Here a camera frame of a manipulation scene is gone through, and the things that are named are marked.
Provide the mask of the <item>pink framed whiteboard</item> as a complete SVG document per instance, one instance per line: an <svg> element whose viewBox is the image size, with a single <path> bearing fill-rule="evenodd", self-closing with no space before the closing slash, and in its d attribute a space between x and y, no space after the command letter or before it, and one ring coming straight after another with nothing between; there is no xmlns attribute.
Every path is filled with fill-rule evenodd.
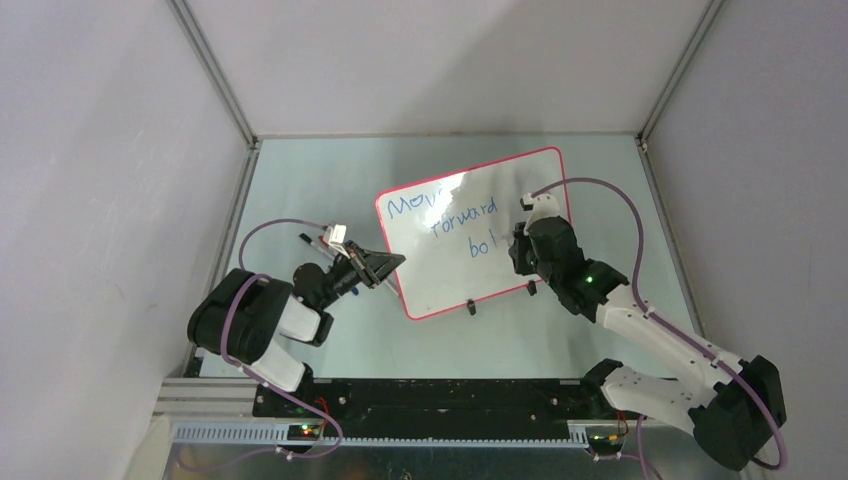
<svg viewBox="0 0 848 480"><path fill-rule="evenodd" d="M404 256L395 271L408 318L464 309L539 278L518 275L508 254L520 200L553 184L559 213L571 216L562 152L537 149L381 192L377 217L388 250Z"/></svg>

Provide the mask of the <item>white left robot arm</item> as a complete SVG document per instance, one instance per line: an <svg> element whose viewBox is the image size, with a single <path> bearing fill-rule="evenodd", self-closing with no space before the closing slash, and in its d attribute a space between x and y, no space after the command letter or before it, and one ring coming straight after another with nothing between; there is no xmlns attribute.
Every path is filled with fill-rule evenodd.
<svg viewBox="0 0 848 480"><path fill-rule="evenodd" d="M304 416L316 403L315 388L303 381L311 368L280 339L321 346L334 322L329 307L360 286L382 285L405 261L402 254L348 240L328 268L304 263L290 282L234 268L192 313L187 338L278 387L278 404L292 416Z"/></svg>

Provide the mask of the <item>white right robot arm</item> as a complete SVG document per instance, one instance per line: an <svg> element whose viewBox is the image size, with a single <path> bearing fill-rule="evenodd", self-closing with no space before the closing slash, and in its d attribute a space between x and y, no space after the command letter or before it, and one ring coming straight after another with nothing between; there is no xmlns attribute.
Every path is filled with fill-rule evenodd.
<svg viewBox="0 0 848 480"><path fill-rule="evenodd" d="M537 275L570 313L654 354L672 373L659 378L605 359L581 379L585 411L625 411L691 435L719 465L740 471L779 436L787 421L780 374L768 359L745 360L681 331L610 265L585 257L571 224L559 216L519 222L509 256L519 275Z"/></svg>

